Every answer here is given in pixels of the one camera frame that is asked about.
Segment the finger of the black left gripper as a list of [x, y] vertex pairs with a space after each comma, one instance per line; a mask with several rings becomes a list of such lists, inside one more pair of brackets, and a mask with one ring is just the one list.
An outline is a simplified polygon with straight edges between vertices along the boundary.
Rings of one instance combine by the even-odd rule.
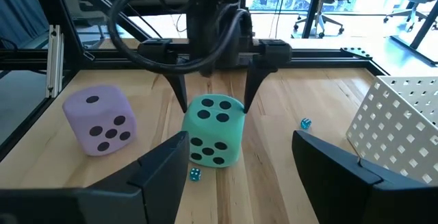
[[244, 113], [246, 114], [267, 76], [276, 73], [280, 66], [292, 58], [291, 46], [282, 40], [260, 40], [258, 52], [248, 63], [246, 86], [244, 91]]
[[176, 65], [184, 63], [176, 50], [170, 46], [171, 43], [172, 39], [170, 38], [151, 38], [138, 46], [138, 54], [151, 61], [151, 66], [146, 68], [148, 71], [162, 74], [167, 79], [183, 113], [186, 113], [188, 110], [188, 98], [184, 75], [178, 75], [171, 70], [158, 69], [159, 64]]

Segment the large green foam die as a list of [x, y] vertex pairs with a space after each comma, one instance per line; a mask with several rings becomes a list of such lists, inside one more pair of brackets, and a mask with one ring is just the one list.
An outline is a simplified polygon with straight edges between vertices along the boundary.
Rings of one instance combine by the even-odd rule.
[[234, 165], [240, 158], [245, 116], [244, 105], [228, 95], [194, 98], [181, 128], [189, 134], [190, 161], [211, 168]]

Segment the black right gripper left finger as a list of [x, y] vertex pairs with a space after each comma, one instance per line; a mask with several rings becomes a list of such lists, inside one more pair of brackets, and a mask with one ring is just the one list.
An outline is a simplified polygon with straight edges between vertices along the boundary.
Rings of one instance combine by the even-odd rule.
[[174, 224], [189, 145], [179, 132], [85, 188], [1, 189], [0, 224]]

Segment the silver aluminium extrusion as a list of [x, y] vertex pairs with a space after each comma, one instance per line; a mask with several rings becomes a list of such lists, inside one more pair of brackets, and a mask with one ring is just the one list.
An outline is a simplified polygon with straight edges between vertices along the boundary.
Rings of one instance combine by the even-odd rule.
[[64, 35], [59, 25], [49, 26], [47, 49], [46, 98], [56, 98], [62, 90]]

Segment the black desk leg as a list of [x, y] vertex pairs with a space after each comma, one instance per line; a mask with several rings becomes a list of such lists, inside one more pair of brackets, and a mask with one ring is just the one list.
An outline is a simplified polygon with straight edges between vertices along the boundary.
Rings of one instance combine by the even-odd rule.
[[310, 7], [307, 13], [307, 21], [305, 22], [302, 38], [307, 39], [310, 35], [312, 22], [318, 9], [319, 0], [311, 0]]
[[420, 27], [419, 32], [416, 34], [415, 38], [411, 43], [407, 43], [399, 36], [390, 36], [390, 38], [395, 42], [397, 42], [399, 45], [402, 45], [404, 48], [408, 49], [411, 53], [414, 53], [415, 55], [418, 55], [421, 58], [423, 58], [425, 63], [431, 65], [432, 67], [435, 67], [436, 65], [438, 65], [438, 61], [434, 61], [429, 57], [425, 56], [423, 53], [420, 53], [417, 50], [417, 48], [423, 41], [424, 37], [428, 33], [429, 29], [432, 27], [433, 22], [437, 17], [438, 17], [438, 7], [434, 6], [433, 9], [430, 11], [430, 14], [426, 17], [424, 24]]

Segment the black aluminium table frame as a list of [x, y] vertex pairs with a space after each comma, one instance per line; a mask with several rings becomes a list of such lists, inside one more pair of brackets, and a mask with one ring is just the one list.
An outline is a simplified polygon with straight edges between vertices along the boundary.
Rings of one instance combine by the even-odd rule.
[[[109, 20], [110, 9], [115, 0], [87, 0], [89, 1], [98, 11], [104, 13]], [[181, 7], [188, 0], [165, 0], [168, 5], [167, 8], [163, 8], [159, 0], [156, 0], [153, 7], [154, 12], [159, 14], [184, 14], [180, 13]], [[242, 4], [243, 0], [240, 0], [241, 7], [245, 8]], [[64, 0], [53, 0], [54, 4], [57, 6], [58, 12], [66, 12], [66, 4]], [[118, 22], [116, 24], [116, 29], [123, 42], [132, 50], [137, 50], [138, 46], [153, 37], [140, 29], [132, 21], [129, 20], [127, 15], [124, 13], [124, 9], [118, 15]], [[172, 41], [172, 45], [185, 45], [187, 43], [177, 43]], [[140, 65], [131, 62], [125, 56], [123, 56], [116, 48], [115, 51], [111, 52], [111, 56], [114, 58], [115, 62], [111, 65], [111, 69], [120, 68], [123, 66], [130, 66], [134, 68], [142, 68]], [[218, 65], [215, 69], [239, 69], [248, 68], [249, 61], [253, 58], [252, 53], [240, 53], [239, 61], [236, 65]], [[349, 47], [344, 47], [341, 49], [293, 49], [292, 48], [292, 58], [291, 60], [279, 69], [291, 69], [291, 68], [365, 68], [373, 73], [378, 73], [379, 69], [372, 61], [372, 58], [367, 55], [364, 51], [360, 49], [354, 49]]]

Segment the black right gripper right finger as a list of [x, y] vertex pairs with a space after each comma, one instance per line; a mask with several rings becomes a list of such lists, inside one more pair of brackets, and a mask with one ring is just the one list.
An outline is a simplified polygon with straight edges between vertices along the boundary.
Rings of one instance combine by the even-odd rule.
[[438, 224], [438, 186], [301, 130], [292, 135], [292, 153], [319, 224]]

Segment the large purple foam die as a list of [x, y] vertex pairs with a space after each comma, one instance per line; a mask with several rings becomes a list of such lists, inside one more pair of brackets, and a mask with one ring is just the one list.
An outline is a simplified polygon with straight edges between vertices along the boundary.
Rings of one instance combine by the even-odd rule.
[[135, 114], [117, 86], [98, 85], [74, 92], [62, 109], [87, 155], [113, 153], [136, 138]]

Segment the dark blue ribbed panel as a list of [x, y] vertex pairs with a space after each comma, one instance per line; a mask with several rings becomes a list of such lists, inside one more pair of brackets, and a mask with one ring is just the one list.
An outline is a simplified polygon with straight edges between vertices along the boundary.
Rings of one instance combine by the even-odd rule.
[[23, 48], [48, 30], [39, 0], [0, 0], [0, 38]]

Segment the white perforated metal basket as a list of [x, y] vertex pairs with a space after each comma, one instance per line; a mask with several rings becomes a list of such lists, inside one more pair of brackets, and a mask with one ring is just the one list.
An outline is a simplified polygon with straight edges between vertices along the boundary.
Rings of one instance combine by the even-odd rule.
[[438, 186], [438, 77], [378, 76], [346, 137], [361, 158]]

